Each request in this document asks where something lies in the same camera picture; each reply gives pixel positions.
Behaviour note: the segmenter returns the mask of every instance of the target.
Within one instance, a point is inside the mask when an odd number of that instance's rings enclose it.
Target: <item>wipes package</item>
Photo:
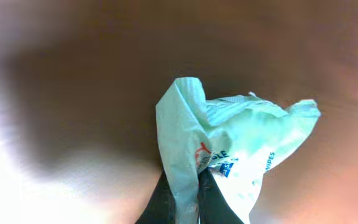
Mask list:
[[[285,110],[253,93],[206,100],[199,79],[176,79],[156,105],[158,147],[176,223],[197,223],[197,175],[207,167],[227,204],[249,223],[264,172],[300,146],[319,116],[314,100]]]

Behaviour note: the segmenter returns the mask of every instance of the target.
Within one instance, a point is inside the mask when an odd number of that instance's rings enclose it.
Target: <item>light green plastic bag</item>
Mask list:
[[[176,223],[198,221],[197,175],[209,167],[244,222],[264,172],[292,154],[320,117],[314,100],[281,109],[256,97],[206,100],[197,78],[178,78],[156,105],[158,146],[177,205]]]

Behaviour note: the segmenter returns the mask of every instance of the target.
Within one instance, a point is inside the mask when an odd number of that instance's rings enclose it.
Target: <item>red logo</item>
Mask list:
[[[199,164],[200,164],[200,161],[201,161],[201,159],[200,159],[200,152],[201,152],[201,151],[206,151],[208,154],[211,154],[211,151],[209,151],[209,150],[206,148],[205,144],[202,142],[202,143],[201,143],[201,148],[197,149],[196,155],[195,155],[195,157],[196,157],[196,164],[197,164],[197,165],[199,165]]]

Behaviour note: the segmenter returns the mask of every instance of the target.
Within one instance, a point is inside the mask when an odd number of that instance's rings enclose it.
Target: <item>plastic bag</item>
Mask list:
[[[314,100],[286,110],[253,93],[206,100],[199,79],[176,79],[156,105],[158,147],[176,223],[197,223],[197,175],[207,167],[227,204],[249,223],[264,172],[300,146],[319,116]]]

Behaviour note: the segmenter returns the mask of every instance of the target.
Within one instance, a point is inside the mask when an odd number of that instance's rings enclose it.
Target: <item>wooden surface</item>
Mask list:
[[[0,140],[33,198],[64,184],[134,223],[161,170],[154,106],[182,76],[210,99],[316,99],[323,117],[251,220],[358,223],[358,1],[0,0]],[[31,203],[21,215],[61,204]]]

